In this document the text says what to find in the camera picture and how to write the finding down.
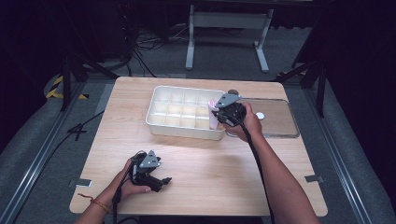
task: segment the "yellow and black hazard tape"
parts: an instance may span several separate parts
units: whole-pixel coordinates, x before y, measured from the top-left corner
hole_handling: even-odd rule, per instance
[[[61,98],[61,99],[64,98],[64,95],[63,95],[63,94],[57,93],[57,92],[56,92],[56,90],[58,89],[59,85],[61,84],[61,82],[62,82],[63,80],[64,80],[64,76],[62,76],[62,75],[59,75],[59,76],[55,79],[55,81],[53,82],[53,84],[52,84],[52,86],[51,86],[51,88],[50,88],[50,90],[49,90],[49,93],[47,93],[47,99],[48,99],[48,98]],[[89,95],[89,94],[81,94],[81,95],[78,97],[78,99],[80,99],[80,100],[87,100],[88,98],[90,98],[90,95]]]

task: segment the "person's right hand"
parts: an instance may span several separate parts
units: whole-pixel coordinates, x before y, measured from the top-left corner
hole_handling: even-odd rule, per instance
[[[262,135],[262,124],[260,123],[256,114],[253,113],[251,105],[249,103],[242,103],[242,105],[247,110],[247,115],[245,116],[244,119],[244,124],[245,127],[247,128],[247,131],[250,133],[250,135],[255,135],[255,134]],[[240,125],[237,125],[235,127],[231,127],[228,124],[222,124],[222,125],[227,133],[236,134],[243,141],[245,142],[248,141],[248,138],[245,135]]]

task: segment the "white round object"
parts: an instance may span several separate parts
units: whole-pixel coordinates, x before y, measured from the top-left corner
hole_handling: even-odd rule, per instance
[[[262,112],[257,112],[257,113],[256,113],[256,116],[257,116],[257,118],[259,118],[259,119],[264,119],[264,118],[265,118],[265,116],[264,116],[264,114],[263,114]]]

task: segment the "storage box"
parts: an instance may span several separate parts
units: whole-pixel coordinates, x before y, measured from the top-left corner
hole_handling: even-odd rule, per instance
[[[220,140],[223,128],[209,128],[207,103],[218,100],[224,91],[171,86],[155,88],[146,116],[151,133]]]

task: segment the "white desk frame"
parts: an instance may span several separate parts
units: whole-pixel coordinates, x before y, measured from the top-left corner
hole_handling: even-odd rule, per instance
[[[261,29],[262,36],[259,41],[254,42],[254,48],[259,58],[260,66],[264,73],[269,72],[267,61],[265,60],[262,46],[267,36],[268,28],[273,16],[273,9],[269,9],[267,14],[247,14],[247,13],[222,13],[222,12],[195,12],[194,6],[190,7],[190,38],[187,49],[186,69],[192,69],[194,58],[194,27],[223,27],[242,29]]]

